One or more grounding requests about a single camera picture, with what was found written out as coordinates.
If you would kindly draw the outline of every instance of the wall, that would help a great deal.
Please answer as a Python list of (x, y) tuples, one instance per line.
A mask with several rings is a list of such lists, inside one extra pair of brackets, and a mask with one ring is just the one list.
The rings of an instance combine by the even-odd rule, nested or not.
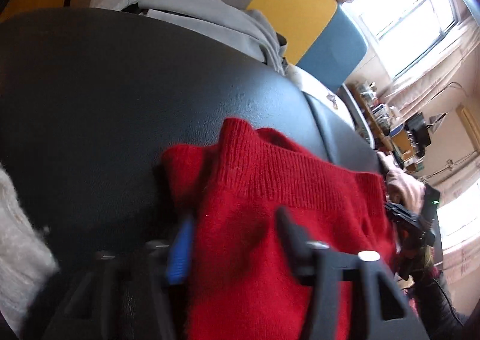
[(345, 82), (347, 84), (375, 83), (378, 93), (381, 93), (392, 80), (375, 50), (369, 46), (363, 60)]
[[(479, 52), (480, 50), (477, 48), (474, 53), (478, 54)], [(454, 80), (459, 80), (462, 83), (470, 96), (467, 98), (459, 90), (448, 89), (431, 101), (422, 111), (425, 119), (442, 112), (452, 112), (446, 116), (442, 125), (434, 134), (430, 133), (432, 143), (426, 149), (423, 160), (425, 169), (418, 174), (419, 176), (434, 173), (445, 167), (448, 159), (457, 161), (474, 151), (473, 145), (455, 111), (455, 108), (463, 103), (471, 109), (477, 118), (477, 122), (480, 123), (480, 97), (473, 92), (478, 85), (475, 76), (479, 64), (477, 54), (474, 53), (468, 57), (465, 65), (460, 68), (454, 77)], [(437, 182), (448, 172), (433, 178), (430, 183)]]

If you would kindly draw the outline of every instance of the window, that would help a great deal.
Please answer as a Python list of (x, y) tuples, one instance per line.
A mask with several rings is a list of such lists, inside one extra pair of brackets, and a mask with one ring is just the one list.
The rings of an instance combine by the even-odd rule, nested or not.
[(394, 78), (427, 54), (456, 24), (451, 0), (354, 0), (350, 9), (377, 41)]
[(457, 199), (438, 209), (442, 248), (456, 246), (479, 234), (480, 180)]

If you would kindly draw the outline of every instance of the red sweater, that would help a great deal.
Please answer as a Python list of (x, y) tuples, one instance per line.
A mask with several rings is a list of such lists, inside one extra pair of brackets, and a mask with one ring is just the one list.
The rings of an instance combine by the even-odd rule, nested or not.
[[(296, 340), (309, 287), (287, 268), (274, 226), (279, 205), (315, 239), (390, 263), (394, 234), (383, 180), (318, 159), (273, 129), (226, 119), (218, 144), (174, 146), (162, 155), (176, 208), (195, 209), (190, 340)], [(337, 339), (350, 320), (343, 284)]]

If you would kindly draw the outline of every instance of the blue clip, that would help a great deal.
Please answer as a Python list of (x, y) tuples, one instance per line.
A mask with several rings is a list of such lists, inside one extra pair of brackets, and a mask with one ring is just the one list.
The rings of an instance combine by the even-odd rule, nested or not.
[(170, 248), (166, 267), (166, 280), (170, 285), (184, 283), (190, 272), (191, 249), (194, 242), (193, 219), (194, 217), (189, 215), (184, 220)]

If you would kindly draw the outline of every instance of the metal screw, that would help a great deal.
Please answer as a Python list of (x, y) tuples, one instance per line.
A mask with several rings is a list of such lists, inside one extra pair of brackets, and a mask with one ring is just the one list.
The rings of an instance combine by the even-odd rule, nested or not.
[(321, 241), (307, 241), (307, 245), (309, 245), (313, 249), (325, 250), (330, 248), (330, 246), (327, 243), (321, 242)]
[(168, 247), (169, 247), (168, 244), (166, 244), (163, 241), (157, 240), (157, 239), (149, 241), (145, 244), (145, 248), (148, 249), (148, 250), (151, 250), (151, 251), (154, 251), (156, 249), (165, 249), (165, 248), (168, 248)]
[(115, 255), (107, 251), (99, 251), (95, 254), (97, 260), (112, 260), (115, 259)]

